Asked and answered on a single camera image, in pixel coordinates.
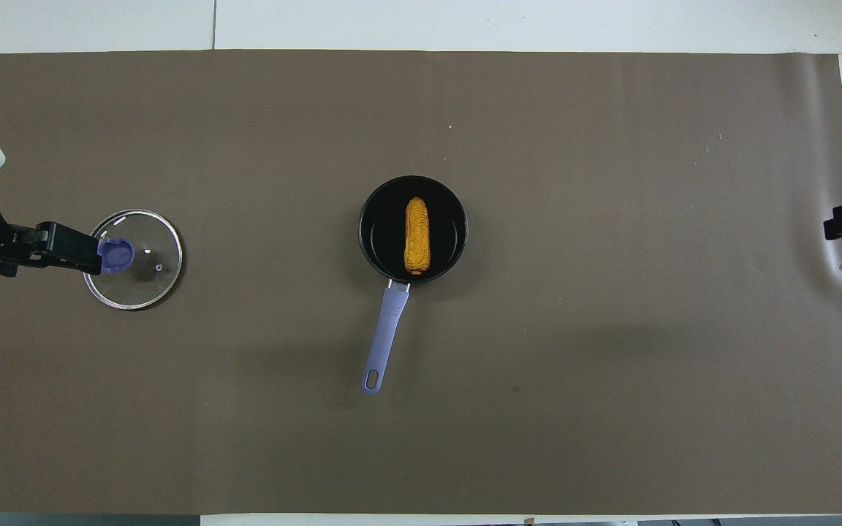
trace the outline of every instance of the white table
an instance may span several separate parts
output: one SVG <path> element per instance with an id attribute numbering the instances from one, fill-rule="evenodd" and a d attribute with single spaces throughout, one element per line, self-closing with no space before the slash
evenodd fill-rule
<path id="1" fill-rule="evenodd" d="M 0 0 L 0 53 L 231 49 L 839 53 L 842 1 Z M 206 526 L 434 525 L 534 516 L 206 516 Z M 538 522 L 665 517 L 538 516 Z"/>

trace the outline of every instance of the black pan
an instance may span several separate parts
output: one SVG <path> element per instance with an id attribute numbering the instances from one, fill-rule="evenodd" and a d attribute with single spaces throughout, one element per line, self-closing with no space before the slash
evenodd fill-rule
<path id="1" fill-rule="evenodd" d="M 421 197 L 428 207 L 431 236 L 431 265 L 418 276 L 404 267 L 405 207 L 412 197 Z M 365 200 L 360 214 L 360 248 L 372 267 L 389 280 L 365 363 L 365 393 L 374 395 L 382 388 L 385 364 L 411 283 L 444 275 L 457 263 L 466 243 L 467 214 L 463 205 L 437 180 L 419 175 L 397 177 L 383 183 Z"/>

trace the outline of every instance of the cooking utensil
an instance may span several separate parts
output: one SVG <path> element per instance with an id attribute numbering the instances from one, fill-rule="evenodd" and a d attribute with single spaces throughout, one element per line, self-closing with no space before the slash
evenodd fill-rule
<path id="1" fill-rule="evenodd" d="M 412 197 L 428 207 L 431 265 L 421 275 L 405 270 L 405 207 Z M 457 196 L 437 180 L 419 175 L 397 177 L 383 183 L 365 200 L 360 214 L 360 248 L 375 270 L 388 278 L 382 309 L 365 362 L 361 387 L 379 393 L 385 365 L 395 339 L 401 312 L 412 283 L 433 280 L 457 263 L 467 243 L 467 216 Z"/>

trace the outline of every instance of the pan handle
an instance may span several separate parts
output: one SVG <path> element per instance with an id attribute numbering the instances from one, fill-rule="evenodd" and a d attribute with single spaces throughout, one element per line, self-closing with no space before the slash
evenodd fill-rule
<path id="1" fill-rule="evenodd" d="M 389 280 L 388 287 L 382 296 L 382 309 L 379 310 L 379 320 L 375 324 L 372 346 L 368 350 L 368 359 L 365 361 L 362 389 L 366 394 L 376 395 L 382 388 L 382 378 L 385 376 L 388 353 L 392 350 L 395 329 L 398 328 L 401 311 L 404 310 L 407 302 L 408 284 Z"/>

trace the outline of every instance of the corn cob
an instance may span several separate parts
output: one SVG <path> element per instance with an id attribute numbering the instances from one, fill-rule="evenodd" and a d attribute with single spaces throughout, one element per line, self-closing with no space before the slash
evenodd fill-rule
<path id="1" fill-rule="evenodd" d="M 414 197 L 405 207 L 405 270 L 418 276 L 431 266 L 431 237 L 428 207 Z"/>

